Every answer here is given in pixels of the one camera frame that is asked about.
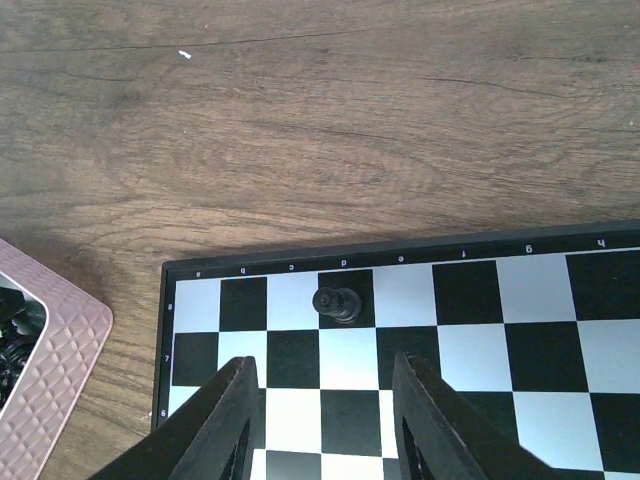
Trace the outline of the pink tray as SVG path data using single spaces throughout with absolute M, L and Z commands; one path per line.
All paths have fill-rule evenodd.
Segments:
M 66 424 L 113 326 L 111 310 L 8 242 L 1 288 L 44 306 L 46 322 L 1 407 L 1 476 L 36 479 Z

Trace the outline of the black chess piece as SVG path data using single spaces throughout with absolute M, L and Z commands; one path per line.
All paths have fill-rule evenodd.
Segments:
M 360 296 L 352 289 L 319 288 L 312 297 L 312 305 L 320 315 L 328 316 L 339 324 L 351 324 L 362 310 Z

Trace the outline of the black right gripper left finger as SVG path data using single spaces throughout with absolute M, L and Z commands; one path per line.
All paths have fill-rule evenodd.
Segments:
M 255 359 L 234 357 L 99 479 L 249 479 L 259 389 Z

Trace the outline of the black and silver chessboard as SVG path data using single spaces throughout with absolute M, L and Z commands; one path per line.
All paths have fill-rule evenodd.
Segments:
M 429 384 L 560 479 L 639 475 L 635 220 L 169 261 L 152 424 L 256 370 L 255 479 L 398 479 Z

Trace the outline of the pile of black chess pieces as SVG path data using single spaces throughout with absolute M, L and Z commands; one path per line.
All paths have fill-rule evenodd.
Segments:
M 46 322 L 44 306 L 1 288 L 1 407 L 7 403 Z

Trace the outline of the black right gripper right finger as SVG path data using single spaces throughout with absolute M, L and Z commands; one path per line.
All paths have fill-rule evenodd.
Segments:
M 483 418 L 422 358 L 394 360 L 393 413 L 403 479 L 557 479 Z

